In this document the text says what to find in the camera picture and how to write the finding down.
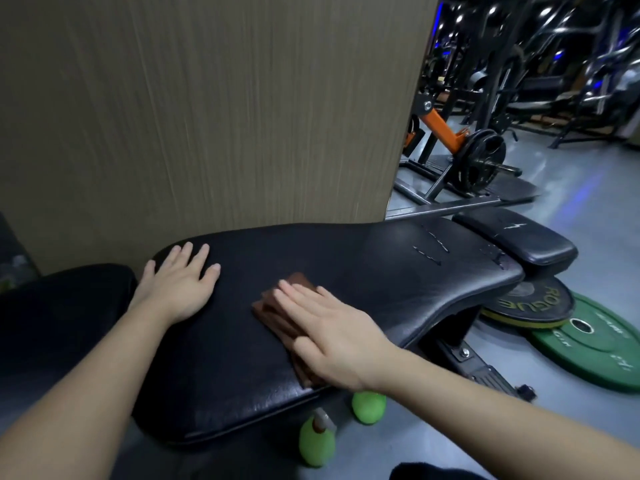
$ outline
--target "wooden wall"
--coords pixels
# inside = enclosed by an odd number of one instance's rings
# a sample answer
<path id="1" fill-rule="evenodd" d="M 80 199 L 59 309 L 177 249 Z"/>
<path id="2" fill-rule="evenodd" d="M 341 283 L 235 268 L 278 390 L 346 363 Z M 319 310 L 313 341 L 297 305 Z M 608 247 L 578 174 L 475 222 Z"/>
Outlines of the wooden wall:
<path id="1" fill-rule="evenodd" d="M 44 273 L 384 218 L 438 0 L 3 0 L 0 211 Z"/>

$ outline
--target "black footplate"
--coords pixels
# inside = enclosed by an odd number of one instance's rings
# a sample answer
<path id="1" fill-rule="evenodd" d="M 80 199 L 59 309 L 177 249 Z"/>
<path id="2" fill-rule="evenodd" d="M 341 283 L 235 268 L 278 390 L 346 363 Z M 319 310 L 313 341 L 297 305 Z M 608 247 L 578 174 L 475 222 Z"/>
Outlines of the black footplate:
<path id="1" fill-rule="evenodd" d="M 459 347 L 451 347 L 441 339 L 425 337 L 420 341 L 420 349 L 433 363 L 444 367 L 462 377 L 482 384 L 496 391 L 532 402 L 536 393 L 532 387 L 523 385 L 517 389 L 511 386 L 500 372 L 482 360 L 463 340 Z"/>

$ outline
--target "person's right arm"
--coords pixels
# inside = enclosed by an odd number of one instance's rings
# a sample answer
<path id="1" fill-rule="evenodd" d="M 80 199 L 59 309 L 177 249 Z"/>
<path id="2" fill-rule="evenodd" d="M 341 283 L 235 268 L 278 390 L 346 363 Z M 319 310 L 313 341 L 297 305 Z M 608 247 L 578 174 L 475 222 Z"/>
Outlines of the person's right arm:
<path id="1" fill-rule="evenodd" d="M 320 377 L 388 395 L 498 478 L 631 479 L 640 451 L 612 436 L 475 384 L 393 345 L 366 313 L 322 287 L 281 281 L 275 297 L 307 333 L 295 352 Z"/>

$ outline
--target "brown cloth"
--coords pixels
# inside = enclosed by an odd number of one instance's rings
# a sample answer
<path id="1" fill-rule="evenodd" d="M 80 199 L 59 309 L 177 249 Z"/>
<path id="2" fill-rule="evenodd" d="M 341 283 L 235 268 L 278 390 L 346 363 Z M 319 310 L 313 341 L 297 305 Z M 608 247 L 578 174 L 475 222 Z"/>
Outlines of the brown cloth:
<path id="1" fill-rule="evenodd" d="M 287 278 L 287 282 L 295 285 L 302 285 L 309 290 L 316 290 L 316 287 L 309 282 L 302 273 L 293 273 Z M 252 304 L 252 311 L 258 320 L 267 325 L 277 338 L 282 341 L 284 347 L 291 353 L 291 362 L 296 376 L 302 387 L 315 387 L 324 385 L 324 380 L 316 376 L 309 366 L 293 352 L 293 342 L 298 337 L 303 337 L 306 333 L 295 323 L 283 310 L 273 296 L 275 288 L 262 293 L 262 299 Z"/>

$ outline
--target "wood grain panel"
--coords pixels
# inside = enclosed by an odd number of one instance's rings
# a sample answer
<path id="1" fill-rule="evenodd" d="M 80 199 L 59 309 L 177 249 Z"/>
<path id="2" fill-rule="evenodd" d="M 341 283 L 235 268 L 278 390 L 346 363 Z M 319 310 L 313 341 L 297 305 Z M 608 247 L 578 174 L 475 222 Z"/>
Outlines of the wood grain panel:
<path id="1" fill-rule="evenodd" d="M 44 273 L 384 217 L 437 0 L 3 0 L 0 210 Z"/>

